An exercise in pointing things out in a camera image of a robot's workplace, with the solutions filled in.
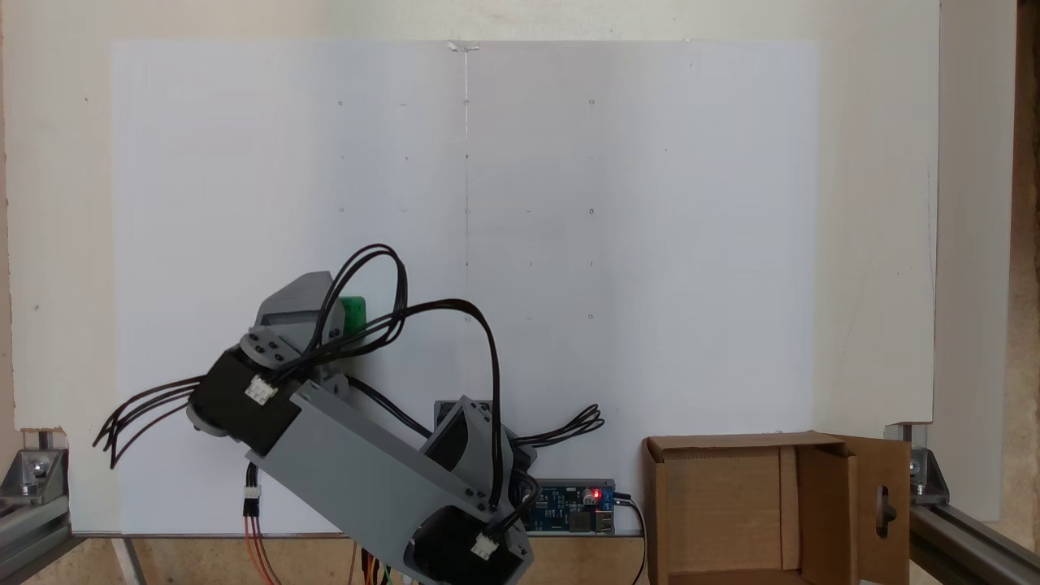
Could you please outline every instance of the white backdrop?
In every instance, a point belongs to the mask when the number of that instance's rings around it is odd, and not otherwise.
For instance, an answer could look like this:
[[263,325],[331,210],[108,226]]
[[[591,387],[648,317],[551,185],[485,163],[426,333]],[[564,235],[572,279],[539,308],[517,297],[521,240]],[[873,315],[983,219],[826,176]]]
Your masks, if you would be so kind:
[[[602,407],[537,477],[639,492],[647,435],[806,430],[818,69],[798,42],[118,43],[119,395],[204,373],[267,295],[383,241],[412,302],[487,314],[506,425]],[[348,294],[382,314],[391,278]],[[488,361],[475,324],[419,315],[355,371],[428,424],[490,397]],[[237,532],[243,449],[157,427],[120,464],[121,530]],[[334,530],[264,488],[267,532]]]

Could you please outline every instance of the orange wire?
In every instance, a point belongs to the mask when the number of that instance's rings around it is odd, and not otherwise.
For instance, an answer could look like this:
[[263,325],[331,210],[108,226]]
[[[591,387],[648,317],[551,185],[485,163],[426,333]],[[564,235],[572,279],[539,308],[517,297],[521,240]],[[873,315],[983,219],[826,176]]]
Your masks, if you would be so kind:
[[267,582],[267,585],[275,585],[275,580],[271,579],[270,578],[270,574],[267,573],[267,564],[264,563],[264,562],[262,562],[263,561],[263,557],[260,556],[260,538],[261,538],[261,536],[260,536],[260,523],[258,523],[257,518],[254,517],[253,518],[253,546],[256,548],[257,559],[261,561],[260,562],[260,568],[263,569],[264,581]]
[[245,527],[245,550],[250,552],[250,559],[253,560],[253,568],[257,569],[257,574],[263,578],[264,581],[267,581],[267,579],[264,578],[263,571],[260,570],[260,563],[257,561],[256,555],[253,554],[253,544],[250,539],[250,519],[245,516],[242,516],[242,526]]

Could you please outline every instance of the blue circuit board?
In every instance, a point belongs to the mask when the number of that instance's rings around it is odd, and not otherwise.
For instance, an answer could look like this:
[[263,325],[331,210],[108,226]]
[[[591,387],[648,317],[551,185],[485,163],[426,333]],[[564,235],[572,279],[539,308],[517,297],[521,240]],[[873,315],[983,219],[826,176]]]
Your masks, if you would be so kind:
[[614,534],[614,482],[539,480],[542,493],[523,519],[531,533]]

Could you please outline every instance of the cardboard box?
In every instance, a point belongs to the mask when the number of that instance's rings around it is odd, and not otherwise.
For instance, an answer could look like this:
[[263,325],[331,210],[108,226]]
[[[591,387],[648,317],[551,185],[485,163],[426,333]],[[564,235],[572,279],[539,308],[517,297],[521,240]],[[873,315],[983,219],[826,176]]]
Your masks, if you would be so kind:
[[909,443],[810,431],[646,444],[651,584],[909,582]]

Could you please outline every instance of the white connector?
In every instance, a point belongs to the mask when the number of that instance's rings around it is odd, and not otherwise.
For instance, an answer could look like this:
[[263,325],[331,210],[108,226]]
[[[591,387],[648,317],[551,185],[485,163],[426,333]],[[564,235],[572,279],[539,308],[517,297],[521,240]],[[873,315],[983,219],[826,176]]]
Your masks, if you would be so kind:
[[473,548],[469,550],[470,553],[480,557],[484,560],[491,558],[491,553],[498,550],[498,542],[488,538],[482,532],[476,535],[476,542],[473,543]]
[[278,388],[264,382],[259,376],[254,376],[253,380],[250,381],[250,387],[245,388],[245,396],[253,399],[260,406],[263,406],[277,392]]

